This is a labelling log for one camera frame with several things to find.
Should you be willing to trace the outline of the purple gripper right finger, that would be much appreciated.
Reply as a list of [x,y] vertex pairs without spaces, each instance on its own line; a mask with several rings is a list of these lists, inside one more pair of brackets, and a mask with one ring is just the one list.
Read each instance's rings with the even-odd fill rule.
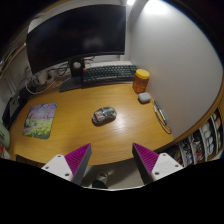
[[137,143],[132,145],[132,154],[145,185],[182,169],[167,153],[157,154]]

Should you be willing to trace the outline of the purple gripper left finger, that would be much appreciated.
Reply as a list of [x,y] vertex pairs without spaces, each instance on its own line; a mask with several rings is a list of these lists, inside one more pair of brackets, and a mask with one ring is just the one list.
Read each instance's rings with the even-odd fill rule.
[[56,155],[42,169],[80,185],[91,154],[91,145],[86,144],[67,155]]

